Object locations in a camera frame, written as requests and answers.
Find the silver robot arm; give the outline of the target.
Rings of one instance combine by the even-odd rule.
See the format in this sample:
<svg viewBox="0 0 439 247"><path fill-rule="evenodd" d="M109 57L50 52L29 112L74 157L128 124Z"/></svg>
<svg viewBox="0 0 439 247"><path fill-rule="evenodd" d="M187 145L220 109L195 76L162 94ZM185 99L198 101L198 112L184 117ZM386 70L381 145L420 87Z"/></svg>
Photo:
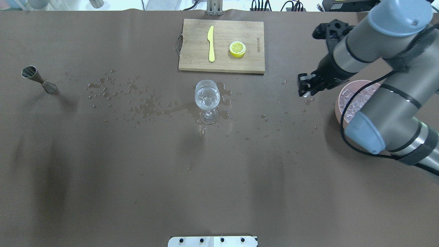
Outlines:
<svg viewBox="0 0 439 247"><path fill-rule="evenodd" d="M357 25L320 23L314 39L328 53L317 69L297 78L305 97L340 86L381 58L390 67L369 85L380 87L340 133L367 156L390 158L438 176L438 132L415 117L438 94L438 24L427 0L382 0Z"/></svg>

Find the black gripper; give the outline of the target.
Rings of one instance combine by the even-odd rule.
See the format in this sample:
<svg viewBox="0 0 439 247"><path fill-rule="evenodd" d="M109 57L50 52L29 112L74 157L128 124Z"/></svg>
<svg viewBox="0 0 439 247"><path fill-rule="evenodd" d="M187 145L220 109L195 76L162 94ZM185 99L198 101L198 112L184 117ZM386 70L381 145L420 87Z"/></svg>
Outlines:
<svg viewBox="0 0 439 247"><path fill-rule="evenodd" d="M310 97L325 89L334 89L354 75L356 72L348 72L340 68L335 62L333 54L328 53L311 74L298 74L298 95L299 97Z"/></svg>

